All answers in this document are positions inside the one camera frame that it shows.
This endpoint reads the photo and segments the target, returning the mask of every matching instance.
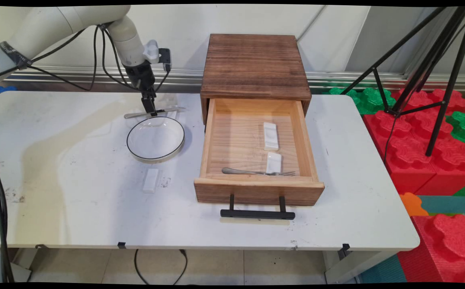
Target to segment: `tripod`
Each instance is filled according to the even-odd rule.
[[[465,56],[465,33],[462,38],[462,42],[460,44],[459,51],[457,53],[457,57],[454,62],[454,66],[452,68],[452,74],[450,75],[450,79],[448,81],[447,89],[445,91],[445,95],[442,101],[436,102],[434,104],[429,104],[428,106],[421,106],[420,108],[414,108],[412,110],[406,110],[403,112],[402,104],[407,99],[410,98],[412,93],[419,92],[425,85],[428,77],[434,70],[434,67],[439,62],[441,57],[445,54],[448,50],[449,46],[452,44],[453,38],[455,37],[455,31],[459,27],[462,19],[465,17],[465,6],[459,6],[456,8],[452,17],[450,17],[448,23],[446,24],[443,31],[440,33],[439,37],[436,39],[432,48],[427,53],[423,62],[418,66],[416,71],[412,74],[407,85],[405,86],[401,96],[396,101],[392,108],[389,108],[388,101],[384,95],[384,90],[382,87],[382,83],[380,82],[379,73],[377,71],[377,67],[384,62],[388,57],[390,57],[395,51],[397,51],[401,46],[403,46],[412,36],[414,36],[418,31],[420,31],[423,27],[425,27],[432,19],[434,19],[439,13],[441,13],[446,7],[438,7],[434,10],[427,18],[425,18],[420,24],[418,24],[412,31],[410,31],[405,37],[400,40],[395,46],[393,46],[387,53],[385,53],[379,60],[377,60],[367,71],[362,73],[350,86],[348,86],[345,90],[342,91],[342,95],[348,93],[354,86],[359,84],[368,74],[373,72],[375,76],[375,80],[377,81],[377,86],[379,87],[379,92],[382,97],[382,102],[384,104],[384,112],[394,115],[395,118],[400,117],[401,115],[409,114],[418,112],[420,110],[426,110],[427,108],[433,108],[435,106],[440,106],[439,114],[437,115],[436,123],[434,125],[434,130],[432,131],[432,135],[430,137],[430,141],[428,143],[427,150],[425,152],[426,156],[432,155],[432,150],[434,149],[434,145],[436,143],[437,136],[439,134],[439,130],[441,128],[441,123],[443,122],[443,118],[445,117],[445,113],[447,112],[448,103],[450,101],[450,97],[452,95],[452,91],[454,89],[455,81],[457,80],[457,76],[459,74],[460,66],[462,64],[462,60]]]

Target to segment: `wood grain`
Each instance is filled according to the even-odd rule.
[[[324,184],[312,181],[225,181],[221,179],[195,180],[197,200],[203,203],[234,203],[278,205],[284,196],[289,206],[314,206],[324,190]]]
[[[201,87],[204,123],[209,98],[311,101],[294,35],[211,34]]]
[[[265,121],[277,125],[282,171],[295,171],[296,176],[223,174],[223,167],[266,170]],[[195,180],[199,201],[226,203],[231,192],[237,192],[238,203],[277,204],[284,195],[293,205],[311,206],[323,189],[300,101],[210,100],[201,173]]]

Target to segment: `knife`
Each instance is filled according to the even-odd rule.
[[[180,107],[175,107],[175,108],[165,108],[164,110],[156,110],[157,113],[168,113],[168,112],[173,112],[176,110],[183,110],[185,108],[180,108]],[[139,116],[147,116],[150,115],[150,113],[133,113],[133,114],[125,114],[124,118],[133,118],[133,117],[139,117]]]

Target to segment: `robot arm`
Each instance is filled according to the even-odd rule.
[[[32,59],[52,44],[86,27],[124,18],[130,8],[130,5],[33,8],[7,43]],[[15,66],[0,48],[0,73]],[[2,75],[0,81],[11,73],[13,71]]]
[[[16,60],[12,60],[6,49],[17,51],[31,60],[52,44],[86,27],[111,23],[107,30],[128,77],[133,86],[141,90],[146,112],[155,116],[155,78],[150,64],[159,62],[160,51],[154,40],[148,43],[147,49],[141,44],[134,23],[126,16],[130,8],[130,5],[33,8],[7,41],[9,47],[0,47],[0,73],[9,71],[0,76],[0,81],[18,69]],[[170,62],[169,50],[164,49],[163,52],[166,52],[165,60],[168,59],[165,62]],[[170,66],[165,65],[165,70],[169,69]]]

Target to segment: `red foam block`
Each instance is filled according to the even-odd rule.
[[[432,157],[436,174],[416,195],[454,195],[465,187],[465,143],[453,137],[438,139]]]
[[[391,97],[398,100],[403,93],[403,88],[398,90],[398,92],[391,93]],[[408,98],[407,105],[404,108],[405,110],[413,110],[414,108],[420,108],[421,106],[428,106],[434,102],[430,99],[426,92],[421,90],[419,93],[413,93],[412,97]]]
[[[394,117],[382,111],[375,115],[364,115],[364,123],[372,137],[375,147],[384,159],[386,142],[394,122]],[[393,134],[388,144],[386,168],[397,192],[416,192],[434,175],[430,157],[425,156],[425,148],[410,133],[412,126],[399,118],[394,124]]]
[[[438,110],[428,109],[420,110],[419,112],[404,115],[402,117],[404,117],[405,120],[412,125],[412,133],[422,138],[423,141],[426,141],[428,145],[430,137],[432,136],[432,131],[434,130],[434,126],[436,125],[438,113]],[[454,127],[451,124],[447,123],[446,118],[444,117],[437,138],[452,137],[451,133],[453,129]]]
[[[439,102],[443,100],[445,96],[444,90],[434,90],[432,93],[428,94],[428,98],[432,100],[432,102]],[[433,110],[439,111],[439,106],[432,108]],[[450,97],[450,101],[447,107],[447,115],[452,115],[453,112],[462,112],[465,113],[465,99],[462,97],[462,93],[453,90],[452,96]]]
[[[408,282],[465,283],[465,216],[411,216],[420,245],[397,256]]]

